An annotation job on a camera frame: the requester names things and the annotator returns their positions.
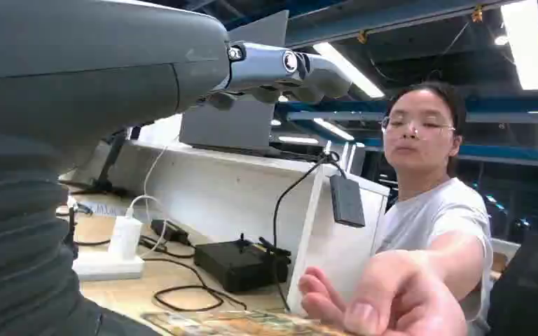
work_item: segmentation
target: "human hand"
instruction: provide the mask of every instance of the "human hand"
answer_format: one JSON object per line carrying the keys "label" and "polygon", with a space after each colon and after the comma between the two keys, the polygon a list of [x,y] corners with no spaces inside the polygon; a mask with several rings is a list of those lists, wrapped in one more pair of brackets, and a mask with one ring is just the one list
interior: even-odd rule
{"label": "human hand", "polygon": [[309,268],[298,285],[310,318],[360,335],[467,334],[457,300],[423,264],[420,252],[388,251],[371,258],[349,306],[319,269]]}

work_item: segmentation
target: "white power strip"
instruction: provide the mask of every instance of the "white power strip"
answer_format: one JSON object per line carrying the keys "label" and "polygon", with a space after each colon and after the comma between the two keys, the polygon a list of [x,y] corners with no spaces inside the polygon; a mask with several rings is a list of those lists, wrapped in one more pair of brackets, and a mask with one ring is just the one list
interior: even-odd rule
{"label": "white power strip", "polygon": [[80,251],[73,270],[81,281],[138,279],[144,261],[136,255],[143,223],[129,216],[117,216],[108,251]]}
{"label": "white power strip", "polygon": [[122,259],[108,251],[82,251],[73,261],[73,271],[81,281],[138,279],[143,274],[144,263],[138,256]]}

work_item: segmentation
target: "woman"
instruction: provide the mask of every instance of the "woman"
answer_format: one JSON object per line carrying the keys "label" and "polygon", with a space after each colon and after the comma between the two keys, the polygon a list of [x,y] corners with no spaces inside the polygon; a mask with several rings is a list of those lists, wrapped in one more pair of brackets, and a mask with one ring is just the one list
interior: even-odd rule
{"label": "woman", "polygon": [[311,318],[360,335],[488,331],[488,215],[481,196],[451,177],[465,115],[463,101],[443,83],[415,85],[392,100],[382,130],[399,199],[382,220],[380,248],[351,302],[338,297],[319,269],[301,277]]}

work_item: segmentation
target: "ear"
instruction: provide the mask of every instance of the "ear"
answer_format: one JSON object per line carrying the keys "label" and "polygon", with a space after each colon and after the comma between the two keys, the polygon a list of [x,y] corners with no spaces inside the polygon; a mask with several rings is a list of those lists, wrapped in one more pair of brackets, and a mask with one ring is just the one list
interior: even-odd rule
{"label": "ear", "polygon": [[459,153],[459,147],[461,147],[461,144],[463,143],[463,137],[460,135],[456,135],[453,137],[453,146],[450,148],[449,156],[457,156]]}

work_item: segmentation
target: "white t-shirt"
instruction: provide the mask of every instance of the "white t-shirt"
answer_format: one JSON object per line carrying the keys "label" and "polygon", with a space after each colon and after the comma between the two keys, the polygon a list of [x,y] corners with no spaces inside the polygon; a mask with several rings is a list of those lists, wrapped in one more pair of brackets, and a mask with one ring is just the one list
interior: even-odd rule
{"label": "white t-shirt", "polygon": [[469,336],[486,334],[493,252],[490,221],[481,196],[452,178],[432,190],[397,202],[387,211],[381,225],[376,237],[379,252],[427,249],[437,236],[447,232],[463,232],[481,241],[485,258],[481,290],[468,294],[460,304],[469,322]]}

